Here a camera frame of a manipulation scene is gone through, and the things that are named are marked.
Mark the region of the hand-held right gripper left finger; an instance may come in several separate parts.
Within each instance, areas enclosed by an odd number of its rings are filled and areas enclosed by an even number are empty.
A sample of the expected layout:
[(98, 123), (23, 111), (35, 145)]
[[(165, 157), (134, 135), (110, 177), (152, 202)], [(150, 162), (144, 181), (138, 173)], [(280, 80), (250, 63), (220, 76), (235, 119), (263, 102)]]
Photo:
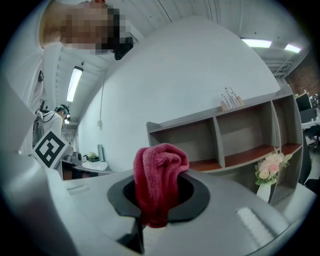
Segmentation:
[(63, 180), (33, 157), (3, 154), (3, 200), (22, 232), (49, 256), (141, 256), (142, 231), (107, 197), (110, 178)]

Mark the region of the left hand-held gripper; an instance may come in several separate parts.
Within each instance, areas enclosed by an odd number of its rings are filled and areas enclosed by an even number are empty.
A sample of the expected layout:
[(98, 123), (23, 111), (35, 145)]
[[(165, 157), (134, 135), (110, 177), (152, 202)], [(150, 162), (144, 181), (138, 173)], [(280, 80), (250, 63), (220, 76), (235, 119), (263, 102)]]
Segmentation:
[(34, 146), (32, 155), (45, 168), (57, 169), (62, 162), (82, 166), (82, 155), (54, 130), (48, 130)]

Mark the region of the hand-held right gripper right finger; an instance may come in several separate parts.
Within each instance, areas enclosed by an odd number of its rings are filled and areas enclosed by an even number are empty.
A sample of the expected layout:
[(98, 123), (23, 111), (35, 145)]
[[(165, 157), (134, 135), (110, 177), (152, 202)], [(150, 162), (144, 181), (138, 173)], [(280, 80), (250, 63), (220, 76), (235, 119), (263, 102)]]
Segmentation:
[(197, 171), (189, 175), (210, 192), (194, 220), (146, 228), (147, 256), (273, 256), (295, 234), (316, 195), (303, 185), (270, 205), (234, 181)]

